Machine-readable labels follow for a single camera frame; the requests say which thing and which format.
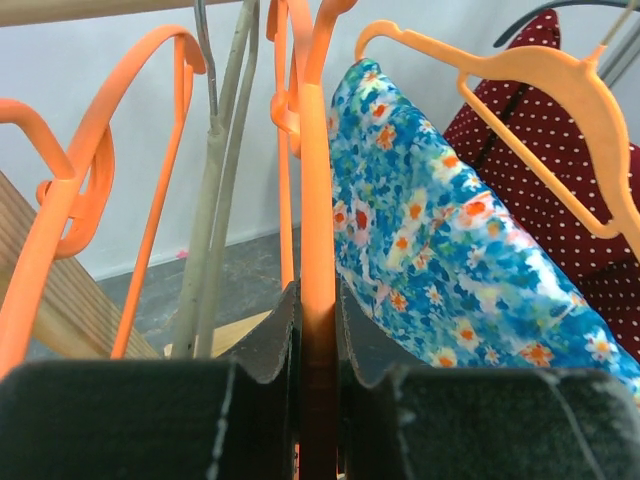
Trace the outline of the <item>grey hanger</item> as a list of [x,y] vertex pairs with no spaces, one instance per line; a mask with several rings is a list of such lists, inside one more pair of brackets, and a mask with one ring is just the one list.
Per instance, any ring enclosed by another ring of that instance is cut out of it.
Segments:
[[206,159],[183,273],[171,357],[212,356],[224,250],[250,94],[257,66],[260,3],[244,1],[222,82],[217,81],[206,5],[194,3],[207,76]]

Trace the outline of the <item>orange hanger of black garment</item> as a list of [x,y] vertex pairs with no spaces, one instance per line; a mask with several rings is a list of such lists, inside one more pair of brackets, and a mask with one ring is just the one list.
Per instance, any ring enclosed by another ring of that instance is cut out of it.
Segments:
[[286,152],[301,162],[299,476],[337,476],[339,386],[331,169],[322,73],[337,18],[351,1],[273,1],[266,34],[274,44],[271,119]]

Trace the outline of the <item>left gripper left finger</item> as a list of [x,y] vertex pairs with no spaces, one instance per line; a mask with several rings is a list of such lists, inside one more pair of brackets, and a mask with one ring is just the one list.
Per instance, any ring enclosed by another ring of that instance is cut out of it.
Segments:
[[288,479],[296,284],[209,360],[51,360],[1,383],[5,479]]

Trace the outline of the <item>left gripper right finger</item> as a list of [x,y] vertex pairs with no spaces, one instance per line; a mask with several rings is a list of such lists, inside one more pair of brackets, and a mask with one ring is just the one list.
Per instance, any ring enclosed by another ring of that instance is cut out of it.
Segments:
[[635,479],[639,414],[588,369],[430,367],[337,286],[350,479]]

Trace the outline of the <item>orange plastic hanger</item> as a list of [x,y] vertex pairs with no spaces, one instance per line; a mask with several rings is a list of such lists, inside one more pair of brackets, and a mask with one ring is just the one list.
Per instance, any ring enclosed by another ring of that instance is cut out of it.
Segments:
[[206,71],[197,40],[184,27],[163,25],[136,43],[101,86],[68,148],[45,120],[17,100],[1,101],[1,121],[22,130],[53,175],[36,192],[40,210],[26,237],[1,307],[1,373],[25,358],[36,314],[54,261],[72,257],[95,235],[115,174],[110,121],[129,86],[166,41],[173,43],[174,124],[157,182],[121,320],[110,356],[125,355],[139,296],[161,218],[193,92],[195,75]]

